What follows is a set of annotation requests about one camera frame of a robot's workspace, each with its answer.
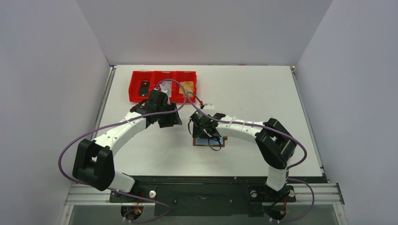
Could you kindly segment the white VIP card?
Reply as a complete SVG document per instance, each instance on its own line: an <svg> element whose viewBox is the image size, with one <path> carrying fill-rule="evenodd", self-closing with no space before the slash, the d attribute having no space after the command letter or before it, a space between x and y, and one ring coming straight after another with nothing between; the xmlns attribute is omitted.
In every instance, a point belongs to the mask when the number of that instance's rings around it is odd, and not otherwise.
<svg viewBox="0 0 398 225"><path fill-rule="evenodd" d="M160 85L160 90L164 93L167 94L168 97L172 96L172 82L171 81L165 81L162 82Z"/></svg>

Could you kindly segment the red left bin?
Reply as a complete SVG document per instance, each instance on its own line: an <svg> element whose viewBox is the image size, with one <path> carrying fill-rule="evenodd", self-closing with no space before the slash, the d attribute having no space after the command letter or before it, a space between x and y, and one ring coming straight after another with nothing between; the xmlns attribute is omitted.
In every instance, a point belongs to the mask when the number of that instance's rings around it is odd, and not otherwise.
<svg viewBox="0 0 398 225"><path fill-rule="evenodd" d="M154 88L154 71L133 71L128 89L130 102L140 102Z"/></svg>

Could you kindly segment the black card holder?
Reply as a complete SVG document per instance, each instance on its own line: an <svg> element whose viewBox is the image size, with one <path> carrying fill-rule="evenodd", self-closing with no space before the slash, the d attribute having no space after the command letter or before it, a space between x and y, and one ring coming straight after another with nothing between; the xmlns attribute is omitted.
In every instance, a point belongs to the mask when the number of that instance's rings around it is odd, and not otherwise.
<svg viewBox="0 0 398 225"><path fill-rule="evenodd" d="M138 89L139 97L147 97L150 92L150 81L142 81Z"/></svg>

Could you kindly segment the red bin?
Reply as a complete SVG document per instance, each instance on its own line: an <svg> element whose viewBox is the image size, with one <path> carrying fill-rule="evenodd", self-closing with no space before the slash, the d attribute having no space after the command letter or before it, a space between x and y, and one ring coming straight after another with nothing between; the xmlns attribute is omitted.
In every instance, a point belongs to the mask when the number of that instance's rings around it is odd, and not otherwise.
<svg viewBox="0 0 398 225"><path fill-rule="evenodd" d="M151 82L152 82L151 89L160 90L159 85L162 82L165 82L165 79L173 79L173 72L171 72L171 71L153 71L152 78L151 78ZM176 96L175 96L175 92L174 92L175 83L173 81L171 81L171 82L172 82L172 96L169 97L169 99L171 102L174 102L174 101L176 101L176 98L175 98Z"/></svg>
<svg viewBox="0 0 398 225"><path fill-rule="evenodd" d="M128 89L130 102L140 102L154 88L154 71L133 71Z"/></svg>
<svg viewBox="0 0 398 225"><path fill-rule="evenodd" d="M176 82L173 82L172 101L182 103L184 101L184 91L197 93L197 74L196 71L175 71L173 79L179 82L181 87Z"/></svg>

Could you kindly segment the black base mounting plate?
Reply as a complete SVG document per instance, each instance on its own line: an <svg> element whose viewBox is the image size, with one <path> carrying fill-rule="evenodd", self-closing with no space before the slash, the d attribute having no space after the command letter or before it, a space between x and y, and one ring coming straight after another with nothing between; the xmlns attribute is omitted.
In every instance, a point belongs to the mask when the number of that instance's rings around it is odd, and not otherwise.
<svg viewBox="0 0 398 225"><path fill-rule="evenodd" d="M111 191L105 194L108 203L120 203L121 214L137 220L144 204L155 205L155 216L232 216L265 214L281 218L286 203L299 202L300 188L311 191L327 179L293 177L281 191L266 186L266 177L166 177L139 176L138 184L128 195Z"/></svg>

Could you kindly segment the red middle bin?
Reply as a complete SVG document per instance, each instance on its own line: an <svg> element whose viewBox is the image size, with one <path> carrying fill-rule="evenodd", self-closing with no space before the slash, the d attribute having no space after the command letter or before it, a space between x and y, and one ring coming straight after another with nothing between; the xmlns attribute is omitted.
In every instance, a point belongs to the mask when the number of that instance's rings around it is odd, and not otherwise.
<svg viewBox="0 0 398 225"><path fill-rule="evenodd" d="M153 71L152 78L151 78L151 82L152 82L151 89L160 90L159 85L162 82L165 82L165 79L173 79L173 72L171 72L171 71ZM176 101L176 98L175 98L176 96L175 96L175 92L174 92L175 83L173 81L171 81L171 82L172 82L172 96L169 97L169 99L171 102L174 102L174 101Z"/></svg>

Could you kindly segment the red right bin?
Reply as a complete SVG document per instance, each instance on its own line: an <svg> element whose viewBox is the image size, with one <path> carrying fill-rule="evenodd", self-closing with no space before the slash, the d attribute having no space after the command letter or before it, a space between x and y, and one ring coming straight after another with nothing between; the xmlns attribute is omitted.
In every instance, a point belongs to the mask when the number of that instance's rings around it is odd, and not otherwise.
<svg viewBox="0 0 398 225"><path fill-rule="evenodd" d="M197 93L197 74L196 71L175 71L173 79L179 82L181 87L176 82L173 82L172 101L182 103L184 101L184 91Z"/></svg>

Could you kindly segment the brown leather card holder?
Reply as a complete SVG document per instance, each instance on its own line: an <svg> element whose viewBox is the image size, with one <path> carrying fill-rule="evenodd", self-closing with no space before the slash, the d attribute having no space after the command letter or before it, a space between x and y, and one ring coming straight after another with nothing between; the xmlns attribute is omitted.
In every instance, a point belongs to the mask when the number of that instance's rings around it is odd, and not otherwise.
<svg viewBox="0 0 398 225"><path fill-rule="evenodd" d="M206 138L193 138L192 145L193 146L211 146L211 147L224 147L225 142L228 138L226 136L221 137L219 141L217 140L208 140Z"/></svg>

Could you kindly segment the aluminium frame rail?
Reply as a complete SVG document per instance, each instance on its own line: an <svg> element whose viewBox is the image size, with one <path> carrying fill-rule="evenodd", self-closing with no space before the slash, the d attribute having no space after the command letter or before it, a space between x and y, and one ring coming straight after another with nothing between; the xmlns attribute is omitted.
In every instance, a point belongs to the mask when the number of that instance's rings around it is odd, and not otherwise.
<svg viewBox="0 0 398 225"><path fill-rule="evenodd" d="M294 197L288 201L293 204L344 204L340 187L337 183L324 184L288 184ZM254 185L153 185L144 189L144 200L116 194L113 191L98 191L84 185L72 185L65 200L65 205L149 205L154 201L167 204L179 203L185 200L223 200L226 203L254 200L266 203L265 187Z"/></svg>

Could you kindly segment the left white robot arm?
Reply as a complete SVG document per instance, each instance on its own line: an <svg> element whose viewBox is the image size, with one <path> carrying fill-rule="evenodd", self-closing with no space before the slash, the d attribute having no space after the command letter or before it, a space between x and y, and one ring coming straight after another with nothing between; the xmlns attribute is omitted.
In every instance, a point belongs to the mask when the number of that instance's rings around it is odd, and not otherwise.
<svg viewBox="0 0 398 225"><path fill-rule="evenodd" d="M72 176L99 191L121 191L129 202L139 198L136 181L115 170L114 156L136 134L157 123L160 128L181 125L176 102L160 90L152 90L116 126L93 140L83 139L78 147Z"/></svg>

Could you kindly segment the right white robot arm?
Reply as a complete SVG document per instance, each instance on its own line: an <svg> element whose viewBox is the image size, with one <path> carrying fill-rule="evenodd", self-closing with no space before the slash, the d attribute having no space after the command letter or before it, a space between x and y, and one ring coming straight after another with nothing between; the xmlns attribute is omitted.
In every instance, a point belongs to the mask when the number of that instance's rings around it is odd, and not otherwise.
<svg viewBox="0 0 398 225"><path fill-rule="evenodd" d="M264 188L266 197L277 200L283 195L288 166L297 145L282 135L289 133L278 120L271 118L263 123L252 122L223 113L216 113L209 118L198 111L191 115L190 120L207 137L234 137L256 144L269 165Z"/></svg>

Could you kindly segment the yellow card holder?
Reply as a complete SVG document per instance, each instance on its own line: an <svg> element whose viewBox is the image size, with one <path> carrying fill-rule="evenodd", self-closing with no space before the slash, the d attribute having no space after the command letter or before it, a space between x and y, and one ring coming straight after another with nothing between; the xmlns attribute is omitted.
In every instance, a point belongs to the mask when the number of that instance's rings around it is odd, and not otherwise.
<svg viewBox="0 0 398 225"><path fill-rule="evenodd" d="M195 91L195 83L193 81L183 81L180 82L182 87L179 87L179 94L184 95L184 92L192 92Z"/></svg>

